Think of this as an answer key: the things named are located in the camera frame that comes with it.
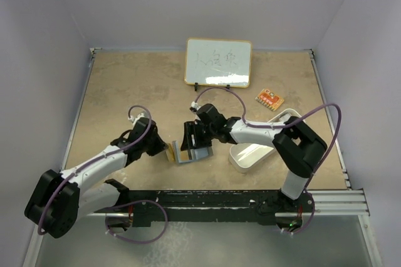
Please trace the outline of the grey card holder wallet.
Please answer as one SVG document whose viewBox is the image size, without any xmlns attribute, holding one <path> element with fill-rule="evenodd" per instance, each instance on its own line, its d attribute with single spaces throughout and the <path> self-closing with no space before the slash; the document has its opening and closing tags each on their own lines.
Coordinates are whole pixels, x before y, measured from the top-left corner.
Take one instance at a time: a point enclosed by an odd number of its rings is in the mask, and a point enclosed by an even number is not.
<svg viewBox="0 0 401 267">
<path fill-rule="evenodd" d="M 180 159 L 180 147 L 177 141 L 172 142 L 172 146 L 174 148 L 174 154 L 175 154 L 175 161 L 178 164 L 188 164 L 192 162 L 197 162 L 209 157 L 213 156 L 213 151 L 211 147 L 207 148 L 201 148 L 201 149 L 194 149 L 194 150 L 189 150 L 188 153 L 191 155 L 190 160 L 181 160 Z"/>
</svg>

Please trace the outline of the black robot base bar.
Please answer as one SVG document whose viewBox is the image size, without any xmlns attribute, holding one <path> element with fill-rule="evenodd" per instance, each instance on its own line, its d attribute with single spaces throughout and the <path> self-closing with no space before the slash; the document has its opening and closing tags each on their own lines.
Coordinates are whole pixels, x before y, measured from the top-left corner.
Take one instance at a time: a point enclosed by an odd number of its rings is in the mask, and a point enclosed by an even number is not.
<svg viewBox="0 0 401 267">
<path fill-rule="evenodd" d="M 311 194 L 303 192 L 296 200 L 280 190 L 251 191 L 147 191 L 130 190 L 115 179 L 120 197 L 110 212 L 128 216 L 122 221 L 108 217 L 112 228 L 149 227 L 154 222 L 256 223 L 262 226 L 300 228 L 304 213 L 315 210 Z"/>
</svg>

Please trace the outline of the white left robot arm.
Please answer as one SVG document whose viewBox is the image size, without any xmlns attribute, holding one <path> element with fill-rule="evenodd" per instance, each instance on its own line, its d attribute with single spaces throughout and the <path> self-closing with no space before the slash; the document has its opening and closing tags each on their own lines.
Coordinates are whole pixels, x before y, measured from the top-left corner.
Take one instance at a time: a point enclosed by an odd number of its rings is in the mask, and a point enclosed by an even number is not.
<svg viewBox="0 0 401 267">
<path fill-rule="evenodd" d="M 102 152 L 86 162 L 61 172 L 48 170 L 39 181 L 24 210 L 24 215 L 38 226 L 38 234 L 54 238 L 65 235 L 78 220 L 84 196 L 109 193 L 107 205 L 115 212 L 128 207 L 129 197 L 115 186 L 105 183 L 99 190 L 93 186 L 110 174 L 139 160 L 142 154 L 155 156 L 167 149 L 159 135 L 157 123 L 139 117 L 133 127 L 110 142 Z"/>
</svg>

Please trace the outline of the yellow credit card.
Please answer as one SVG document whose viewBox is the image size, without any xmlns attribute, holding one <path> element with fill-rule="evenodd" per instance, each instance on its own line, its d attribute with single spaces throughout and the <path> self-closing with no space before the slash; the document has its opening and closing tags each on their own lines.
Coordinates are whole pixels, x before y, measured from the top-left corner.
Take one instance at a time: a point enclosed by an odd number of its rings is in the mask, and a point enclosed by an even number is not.
<svg viewBox="0 0 401 267">
<path fill-rule="evenodd" d="M 169 162 L 175 162 L 175 154 L 172 144 L 167 144 L 165 153 Z"/>
<path fill-rule="evenodd" d="M 188 151 L 181 151 L 180 152 L 180 159 L 181 160 L 190 160 L 191 159 L 191 155 L 190 155 L 190 153 L 188 153 Z"/>
</svg>

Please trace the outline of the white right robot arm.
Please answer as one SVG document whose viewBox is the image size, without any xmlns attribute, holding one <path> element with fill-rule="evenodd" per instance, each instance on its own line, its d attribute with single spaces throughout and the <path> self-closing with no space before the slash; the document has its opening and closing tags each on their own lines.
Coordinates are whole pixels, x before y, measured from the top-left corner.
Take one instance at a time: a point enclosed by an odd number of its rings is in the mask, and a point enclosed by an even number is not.
<svg viewBox="0 0 401 267">
<path fill-rule="evenodd" d="M 214 139 L 222 144 L 273 147 L 288 168 L 279 206 L 294 211 L 301 204 L 300 195 L 328 146 L 300 117 L 290 117 L 285 122 L 247 122 L 241 117 L 226 118 L 211 103 L 192 111 L 195 120 L 184 123 L 181 151 L 206 149 Z"/>
</svg>

